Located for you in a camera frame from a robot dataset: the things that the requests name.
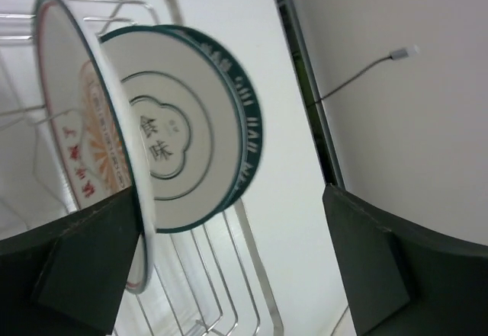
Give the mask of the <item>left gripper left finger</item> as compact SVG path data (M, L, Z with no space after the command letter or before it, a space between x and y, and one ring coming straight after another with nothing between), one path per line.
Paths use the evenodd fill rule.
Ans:
M3 335L109 335L142 230L134 189L1 241Z

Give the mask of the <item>green rimmed plate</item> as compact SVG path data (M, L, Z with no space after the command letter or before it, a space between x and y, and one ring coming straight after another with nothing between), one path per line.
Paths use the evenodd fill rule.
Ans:
M238 104L245 134L243 163L231 198L219 208L222 211L233 205L245 193L261 163L264 124L256 89L240 61L212 36L192 27L175 24L158 25L157 28L179 34L197 44L225 76Z

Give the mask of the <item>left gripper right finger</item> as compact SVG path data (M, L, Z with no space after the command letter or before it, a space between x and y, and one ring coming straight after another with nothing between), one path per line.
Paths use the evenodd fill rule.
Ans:
M327 185L323 206L358 335L485 335L487 247Z

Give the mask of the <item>white plate with flower emblem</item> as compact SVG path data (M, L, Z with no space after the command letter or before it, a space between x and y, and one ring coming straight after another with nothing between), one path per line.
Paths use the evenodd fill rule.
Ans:
M156 229L183 232L229 203L245 134L229 84L196 43L160 26L101 38L143 137Z

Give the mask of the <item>orange patterned plate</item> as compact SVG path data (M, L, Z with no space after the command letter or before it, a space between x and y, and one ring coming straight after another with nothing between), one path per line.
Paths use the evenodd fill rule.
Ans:
M139 238L126 282L141 294L153 273L156 206L135 115L98 38L65 0L35 0L35 59L46 121L77 208L129 189Z

